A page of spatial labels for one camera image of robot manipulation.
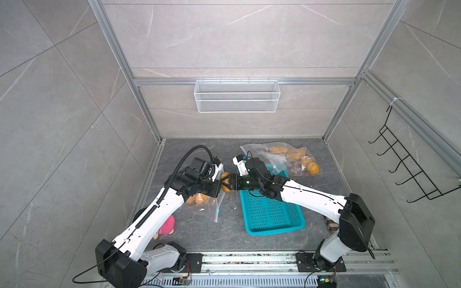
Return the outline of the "clear pink-dotted zipper bag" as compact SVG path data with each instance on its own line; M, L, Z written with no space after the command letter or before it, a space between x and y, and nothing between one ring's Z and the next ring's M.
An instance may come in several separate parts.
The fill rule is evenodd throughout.
M290 150L285 154L286 170L289 176L315 176L320 173L320 167L306 147Z

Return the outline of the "clear plastic bag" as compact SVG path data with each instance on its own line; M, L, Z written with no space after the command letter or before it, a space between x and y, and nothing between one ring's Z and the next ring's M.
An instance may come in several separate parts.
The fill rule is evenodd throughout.
M286 170L287 159L284 154L272 154L270 153L269 149L272 146L286 146L289 150L295 150L296 147L293 147L284 142L273 142L268 144L246 144L240 146L244 154L247 154L249 151L249 155L253 157L258 157L261 161L265 164L269 165L269 170L271 172L282 172L288 171Z
M189 208L195 214L217 222L219 208L224 198L224 191L219 186L220 177L224 173L224 165L212 164L209 172L199 174L190 167L180 170L180 180L183 186L180 194Z

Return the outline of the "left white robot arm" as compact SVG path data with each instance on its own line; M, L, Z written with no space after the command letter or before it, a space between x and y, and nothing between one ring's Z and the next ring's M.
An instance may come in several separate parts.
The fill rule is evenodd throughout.
M185 248L170 242L146 250L154 235L189 197L197 193L217 196L220 174L212 177L170 176L150 206L113 241L96 247L98 273L115 288L137 288L146 276L164 269L181 271L186 264Z

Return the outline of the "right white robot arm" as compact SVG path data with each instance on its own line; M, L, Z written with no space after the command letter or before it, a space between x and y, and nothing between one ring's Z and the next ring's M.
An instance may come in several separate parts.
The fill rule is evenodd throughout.
M222 176L223 187L228 190L258 190L266 198L302 206L338 224L338 229L319 244L313 256L313 263L319 270L333 268L344 254L351 251L369 252L374 258L369 242L375 218L359 195L329 194L288 177L273 175L257 157L239 155L233 161L238 173Z

